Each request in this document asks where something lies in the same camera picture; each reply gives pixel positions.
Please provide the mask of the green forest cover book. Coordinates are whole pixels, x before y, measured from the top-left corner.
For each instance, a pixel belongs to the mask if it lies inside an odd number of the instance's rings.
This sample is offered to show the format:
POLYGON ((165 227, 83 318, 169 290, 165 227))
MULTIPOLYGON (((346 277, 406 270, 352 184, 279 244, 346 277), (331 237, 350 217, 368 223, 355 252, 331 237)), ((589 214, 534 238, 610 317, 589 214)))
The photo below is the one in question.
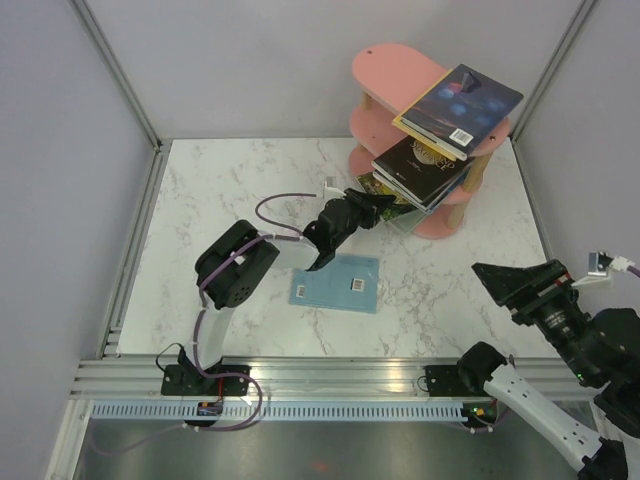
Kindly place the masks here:
POLYGON ((365 193, 374 195, 391 195, 394 197, 394 203, 381 213, 381 219, 383 221, 390 221, 416 210, 415 206, 407 199, 389 188, 387 185, 378 181, 373 176, 372 172, 356 176, 356 181, 365 193))

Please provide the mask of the grey cover book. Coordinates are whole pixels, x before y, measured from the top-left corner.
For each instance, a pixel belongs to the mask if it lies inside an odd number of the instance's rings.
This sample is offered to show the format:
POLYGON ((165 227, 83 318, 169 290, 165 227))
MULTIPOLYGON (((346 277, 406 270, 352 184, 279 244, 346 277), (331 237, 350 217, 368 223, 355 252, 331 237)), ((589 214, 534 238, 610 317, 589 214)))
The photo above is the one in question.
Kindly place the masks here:
POLYGON ((428 215, 421 210, 413 210, 394 217, 389 224, 400 234, 409 234, 426 218, 428 215))

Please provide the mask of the blue Wuthering Heights book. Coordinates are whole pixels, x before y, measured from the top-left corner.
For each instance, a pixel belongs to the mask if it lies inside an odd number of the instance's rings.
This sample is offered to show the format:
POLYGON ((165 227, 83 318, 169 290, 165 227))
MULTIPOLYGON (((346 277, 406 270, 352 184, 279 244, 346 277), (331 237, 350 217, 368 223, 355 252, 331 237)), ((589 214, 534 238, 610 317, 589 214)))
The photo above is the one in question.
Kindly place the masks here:
POLYGON ((398 194, 407 194, 410 199, 423 203, 430 200, 439 190, 447 186, 463 172, 468 173, 468 169, 464 169, 461 172, 454 174, 449 179, 421 179, 417 182, 409 183, 409 185, 404 185, 398 180, 392 180, 388 175, 382 174, 377 170, 373 171, 373 176, 398 194))

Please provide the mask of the black Moon and Sixpence book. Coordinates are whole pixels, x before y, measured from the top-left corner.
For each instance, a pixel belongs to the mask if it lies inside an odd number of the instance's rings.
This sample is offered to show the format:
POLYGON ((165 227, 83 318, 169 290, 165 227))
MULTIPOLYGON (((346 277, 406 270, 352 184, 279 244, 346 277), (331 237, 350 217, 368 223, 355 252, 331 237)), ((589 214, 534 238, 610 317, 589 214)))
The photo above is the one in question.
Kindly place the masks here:
POLYGON ((449 179, 467 169, 470 162, 451 160, 407 136, 376 157, 372 165, 392 180, 409 185, 421 179, 449 179))

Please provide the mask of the light blue thin book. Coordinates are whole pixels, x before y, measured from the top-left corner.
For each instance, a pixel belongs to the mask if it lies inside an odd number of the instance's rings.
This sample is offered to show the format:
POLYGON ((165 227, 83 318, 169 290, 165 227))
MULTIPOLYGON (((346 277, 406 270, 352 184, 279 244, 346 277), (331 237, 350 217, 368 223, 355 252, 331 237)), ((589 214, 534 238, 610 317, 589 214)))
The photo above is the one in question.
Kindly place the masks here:
POLYGON ((337 255, 318 271, 293 272, 289 303, 305 307, 375 314, 379 260, 337 255))

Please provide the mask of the teal ocean cover book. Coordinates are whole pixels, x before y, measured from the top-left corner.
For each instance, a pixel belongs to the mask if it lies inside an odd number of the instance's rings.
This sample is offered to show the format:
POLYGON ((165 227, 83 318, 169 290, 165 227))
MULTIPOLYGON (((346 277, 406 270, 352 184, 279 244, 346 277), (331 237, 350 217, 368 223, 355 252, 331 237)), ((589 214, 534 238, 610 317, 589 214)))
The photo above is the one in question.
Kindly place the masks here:
POLYGON ((416 207, 418 210, 424 212, 425 214, 430 214, 438 206, 440 206, 452 194, 452 192, 456 188, 458 188, 463 184, 467 175, 468 175, 467 172, 461 173, 454 180, 452 180, 447 186, 439 190, 430 200, 423 203, 420 203, 414 199, 410 199, 407 194, 399 194, 399 197, 402 198, 403 200, 406 200, 410 205, 416 207))

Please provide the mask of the yellow cover book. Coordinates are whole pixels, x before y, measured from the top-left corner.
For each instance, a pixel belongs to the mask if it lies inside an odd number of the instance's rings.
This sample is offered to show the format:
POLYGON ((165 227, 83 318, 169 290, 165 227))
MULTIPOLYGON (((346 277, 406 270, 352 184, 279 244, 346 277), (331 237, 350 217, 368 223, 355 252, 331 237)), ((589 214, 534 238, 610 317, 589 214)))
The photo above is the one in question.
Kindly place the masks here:
POLYGON ((466 161, 466 149, 473 136, 459 127, 456 115, 450 111, 456 95, 449 88, 453 73, 453 69, 445 70, 393 118, 392 125, 451 160, 466 161))

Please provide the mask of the dark blue Robinson Crusoe book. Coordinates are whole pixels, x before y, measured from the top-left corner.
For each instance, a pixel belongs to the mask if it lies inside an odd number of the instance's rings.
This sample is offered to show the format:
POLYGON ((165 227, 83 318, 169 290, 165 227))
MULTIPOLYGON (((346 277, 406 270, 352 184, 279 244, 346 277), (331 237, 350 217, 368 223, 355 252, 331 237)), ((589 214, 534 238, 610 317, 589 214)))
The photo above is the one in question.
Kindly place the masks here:
POLYGON ((453 70, 449 88, 456 95, 450 111, 456 115, 459 127, 473 136, 466 149, 470 157, 524 95, 465 64, 453 70))

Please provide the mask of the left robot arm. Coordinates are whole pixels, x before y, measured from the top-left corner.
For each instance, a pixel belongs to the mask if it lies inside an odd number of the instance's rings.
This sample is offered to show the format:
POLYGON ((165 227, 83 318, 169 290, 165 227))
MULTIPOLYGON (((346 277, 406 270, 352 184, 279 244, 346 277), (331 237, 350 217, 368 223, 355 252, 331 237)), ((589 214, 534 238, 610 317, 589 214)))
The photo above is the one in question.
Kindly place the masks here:
POLYGON ((177 360, 161 366, 164 396, 242 396, 251 382, 248 365, 228 364, 222 345, 231 317, 273 269, 317 272, 335 262, 338 248, 358 230, 377 226, 395 203, 392 195, 326 188, 324 206, 304 229, 266 233, 247 220, 229 227, 196 260, 200 311, 177 360))

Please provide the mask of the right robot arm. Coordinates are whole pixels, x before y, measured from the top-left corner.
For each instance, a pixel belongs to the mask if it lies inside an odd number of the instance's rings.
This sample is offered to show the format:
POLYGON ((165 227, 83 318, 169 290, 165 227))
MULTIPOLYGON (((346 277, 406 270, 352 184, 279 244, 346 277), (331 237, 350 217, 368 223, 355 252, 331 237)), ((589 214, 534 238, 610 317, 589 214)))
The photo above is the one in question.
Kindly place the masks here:
POLYGON ((503 406, 541 434, 580 479, 639 476, 639 316, 632 308, 581 310, 581 294, 609 285, 635 263, 593 252, 580 280, 558 260, 530 267, 476 263, 493 301, 512 321, 537 328, 557 352, 522 367, 480 341, 453 364, 424 368, 417 386, 464 402, 463 424, 492 428, 483 409, 503 406))

